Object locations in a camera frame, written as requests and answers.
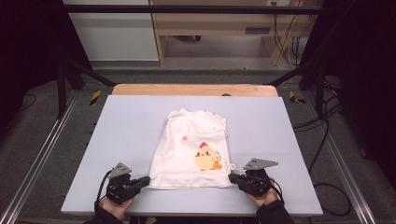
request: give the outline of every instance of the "black cable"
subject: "black cable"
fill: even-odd
[[[317,20],[316,15],[309,15],[309,20],[316,21]]]
[[[103,196],[102,198],[100,198],[100,194],[102,193],[102,188],[103,188],[103,185],[105,184],[106,178],[107,178],[107,176],[108,176],[110,173],[111,173],[111,171],[108,171],[108,172],[105,174],[105,176],[103,177],[102,183],[100,184],[100,188],[99,188],[99,191],[98,191],[98,195],[97,195],[97,197],[96,197],[96,202],[94,203],[95,212],[96,212],[96,210],[97,210],[98,207],[99,207],[99,202],[102,201],[102,199],[104,199],[104,198],[106,197],[106,196]]]
[[[298,55],[298,47],[297,47],[297,49],[296,50],[294,50],[295,49],[295,47],[294,47],[294,43],[295,43],[295,38],[297,38],[297,37],[295,37],[295,36],[293,36],[292,37],[292,40],[291,40],[291,53],[293,54],[293,56],[294,56],[294,59],[295,59],[295,63],[293,64],[293,65],[295,65],[295,66],[299,66],[299,63],[298,63],[298,60],[301,58],[299,55]]]
[[[29,108],[29,107],[32,106],[32,105],[35,103],[35,101],[37,100],[37,97],[36,97],[34,94],[32,94],[32,93],[26,93],[25,96],[33,96],[33,102],[30,103],[29,105],[27,105],[26,107],[21,108],[18,112],[21,112],[22,110],[25,110],[25,109]]]
[[[321,206],[321,208],[324,211],[326,211],[329,214],[332,214],[334,216],[337,216],[337,217],[344,217],[344,216],[346,216],[346,215],[348,215],[350,213],[350,211],[352,210],[352,202],[350,201],[349,197],[347,196],[347,194],[342,189],[338,188],[337,186],[335,186],[333,184],[329,184],[329,183],[317,183],[317,184],[314,184],[314,188],[319,187],[319,186],[327,186],[327,187],[332,187],[332,188],[338,189],[339,191],[341,191],[341,193],[344,194],[344,197],[346,197],[346,200],[347,200],[347,210],[344,213],[335,213],[334,211],[331,211],[328,208],[325,208],[325,207]]]
[[[274,15],[274,41],[276,44],[276,47],[279,49],[280,53],[282,54],[283,59],[285,60],[286,63],[290,64],[289,60],[287,59],[285,52],[283,51],[283,45],[282,41],[280,40],[279,34],[277,33],[277,15]]]
[[[298,66],[298,59],[299,59],[299,55],[298,55],[298,48],[300,47],[300,37],[297,37],[297,46],[296,46],[296,54],[295,54],[295,58],[296,58],[296,65]]]
[[[312,126],[312,127],[310,127],[310,128],[303,129],[303,130],[298,130],[298,131],[294,131],[294,132],[295,132],[295,133],[307,132],[307,131],[309,131],[309,130],[312,130],[312,129],[315,129],[315,128],[319,127],[319,126],[322,125],[323,123],[324,123],[324,121],[322,121],[320,124],[315,125],[315,126]]]
[[[301,34],[299,35],[299,37],[302,37],[303,34],[308,30],[309,27],[311,27],[314,22],[316,21],[316,19],[312,20],[311,18],[309,18],[311,20],[311,22],[309,22],[309,24],[305,27],[305,29],[301,32]]]
[[[330,102],[332,99],[335,99],[335,98],[337,98],[337,97],[338,97],[337,95],[332,96],[332,97],[326,102],[326,104],[325,104],[325,111],[327,111],[327,105],[329,104],[329,102]],[[317,160],[317,158],[318,158],[318,155],[320,154],[320,151],[323,149],[323,145],[324,145],[324,143],[326,142],[327,135],[329,134],[329,120],[328,120],[328,117],[326,116],[326,113],[324,114],[323,117],[324,117],[324,121],[325,121],[325,123],[326,123],[326,131],[325,131],[325,133],[324,133],[324,136],[323,136],[322,141],[320,142],[320,145],[319,145],[317,154],[315,155],[314,159],[313,159],[312,162],[311,162],[311,165],[310,165],[309,168],[308,168],[308,173],[309,173],[309,174],[311,174],[312,167],[314,166],[314,164],[315,164],[315,162],[316,162],[316,160]]]
[[[334,87],[326,78],[324,78],[324,87],[326,88],[326,91],[334,91],[332,92],[333,95],[338,94],[341,92],[341,89]]]
[[[308,173],[309,173],[310,175],[311,175],[312,168],[313,168],[313,166],[314,166],[314,164],[315,164],[315,162],[316,162],[316,160],[317,160],[317,158],[318,158],[318,155],[320,154],[320,151],[323,149],[323,145],[324,145],[324,143],[325,143],[325,141],[326,141],[326,138],[327,138],[327,135],[328,135],[328,133],[329,133],[329,117],[327,116],[327,105],[329,104],[329,102],[330,102],[332,99],[336,99],[337,97],[338,97],[338,95],[332,96],[331,98],[329,98],[329,100],[328,100],[328,101],[326,102],[326,104],[325,104],[324,121],[325,121],[325,123],[326,123],[326,131],[325,131],[325,134],[324,134],[324,136],[323,136],[323,139],[322,139],[322,141],[321,141],[321,143],[320,143],[320,146],[319,146],[319,148],[318,148],[318,151],[317,151],[317,153],[316,153],[314,159],[312,160],[311,165],[310,165],[309,168],[308,168]],[[352,208],[352,202],[350,201],[349,197],[347,196],[347,194],[346,194],[342,189],[336,187],[335,185],[329,184],[329,183],[317,183],[317,184],[314,184],[314,188],[316,188],[316,187],[318,187],[318,186],[328,186],[328,187],[332,187],[332,188],[338,189],[339,191],[341,191],[341,193],[344,194],[344,196],[346,197],[346,200],[347,200],[347,204],[348,204],[348,208],[347,208],[347,210],[346,210],[344,213],[335,213],[335,212],[333,212],[333,211],[329,210],[328,208],[326,208],[326,207],[324,207],[324,206],[321,205],[320,207],[321,207],[324,211],[328,212],[328,213],[331,214],[331,215],[338,216],[338,217],[344,217],[344,216],[346,216],[347,214],[350,213],[351,208]]]
[[[297,36],[297,49],[296,49],[296,54],[299,58],[303,57],[302,53],[298,53],[299,49],[300,49],[300,43],[305,42],[305,41],[300,41],[300,36]]]
[[[340,106],[339,104],[333,106],[329,111],[326,111],[326,112],[325,112],[325,115],[327,115],[328,118],[329,118],[330,116],[332,116],[333,114],[335,114],[336,111],[338,111],[339,106]],[[319,120],[319,117],[314,117],[313,119],[311,119],[311,120],[309,120],[309,121],[302,122],[302,123],[298,123],[298,124],[294,124],[294,125],[292,126],[292,128],[293,128],[293,129],[300,129],[300,128],[306,127],[306,126],[308,126],[308,125],[310,125],[310,124],[313,124],[313,123],[315,123],[315,122],[318,121],[318,120]]]
[[[276,185],[279,189],[277,189],[274,185],[271,185],[271,188],[277,193],[282,204],[285,205],[285,200],[283,200],[283,196],[282,196],[282,188],[274,179],[271,179],[271,180],[274,181],[274,183],[276,183]]]

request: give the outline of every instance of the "shirt sleeve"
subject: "shirt sleeve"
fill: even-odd
[[[86,221],[83,224],[122,224],[122,222],[102,207],[98,207],[92,220]]]
[[[263,204],[256,212],[261,224],[291,224],[294,223],[283,204],[277,200],[268,205]]]

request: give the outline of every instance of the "floor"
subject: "floor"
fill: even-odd
[[[259,37],[203,36],[195,41],[192,36],[170,38],[166,60],[158,63],[99,63],[92,62],[95,70],[120,83],[268,83],[293,67],[283,62],[272,66],[265,46]],[[0,180],[2,218],[16,223],[73,223],[88,217],[62,214],[60,208],[67,188],[73,181],[84,151],[90,142],[106,96],[112,88],[83,75],[83,91],[67,94],[72,105],[65,123],[56,119],[56,83],[50,82],[31,89],[26,94],[22,110],[16,115],[8,132],[0,139]],[[293,125],[316,116],[313,110],[314,91],[300,91],[299,77],[276,87],[283,97]],[[339,87],[337,78],[327,77]],[[90,101],[95,91],[101,90],[96,105]],[[295,99],[290,99],[290,92]],[[326,91],[326,99],[333,92]],[[322,217],[295,218],[297,223],[396,223],[396,192],[382,175],[375,161],[361,157],[360,145],[348,126],[342,107],[336,100],[329,108],[336,108],[329,118],[329,133],[324,142],[311,177],[314,183],[331,183],[347,192],[352,201],[349,213],[344,213],[347,200],[335,188],[319,186],[318,197],[328,208]],[[295,129],[307,167],[314,159],[326,125],[315,122],[312,126]],[[60,131],[51,134],[54,126]]]

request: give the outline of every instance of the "person's arm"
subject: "person's arm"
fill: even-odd
[[[283,203],[277,198],[277,193],[274,189],[269,189],[261,197],[254,197],[250,194],[247,194],[247,197],[259,207],[256,215],[261,224],[294,223]]]
[[[261,224],[291,224],[294,223],[288,211],[280,200],[263,204],[256,212]]]
[[[126,210],[134,203],[134,198],[126,201],[123,204],[117,204],[104,198],[100,203],[98,209],[95,211],[95,216],[90,221],[84,224],[122,224]]]

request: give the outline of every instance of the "gray floor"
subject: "gray floor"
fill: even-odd
[[[192,37],[176,36],[170,39],[164,67],[152,63],[111,63],[96,64],[97,71],[103,76],[120,83],[243,83],[262,84],[285,74],[291,69],[282,63],[278,67],[270,64],[268,54],[260,38],[220,38],[206,37],[200,42]],[[51,153],[40,170],[38,179],[30,194],[22,202],[17,223],[61,223],[60,220],[84,220],[86,217],[73,217],[60,212],[64,202],[64,191],[71,185],[84,150],[90,141],[94,124],[111,93],[96,80],[83,76],[87,82],[83,91],[71,91],[68,95],[77,95],[76,104],[62,132],[57,138]],[[333,85],[337,79],[328,77]],[[299,91],[299,78],[293,78],[277,87],[292,124],[312,119],[309,104],[297,104],[290,101],[289,93],[294,91],[297,99],[309,100],[311,91]],[[102,93],[96,105],[89,105],[96,90]],[[30,167],[40,152],[50,130],[56,122],[57,92],[56,83],[50,82],[29,91],[36,101],[16,115],[6,135],[0,139],[0,209],[5,211]],[[328,99],[332,94],[326,92]],[[26,95],[22,108],[34,100]],[[371,209],[376,223],[396,223],[396,193],[383,176],[375,161],[363,159],[360,145],[356,141],[346,118],[339,113],[330,118],[331,138],[342,154],[347,167],[359,186],[364,200]],[[306,132],[296,132],[296,138],[307,166],[311,163],[322,139],[320,127]],[[326,182],[345,189],[343,178],[334,165],[331,152],[332,144],[325,144],[312,171],[314,183]],[[342,194],[331,188],[319,188],[318,197],[322,204],[335,212],[347,209]],[[313,223],[361,223],[359,206],[337,217],[325,212],[322,217],[313,217]],[[307,218],[296,218],[298,223],[308,223]]]

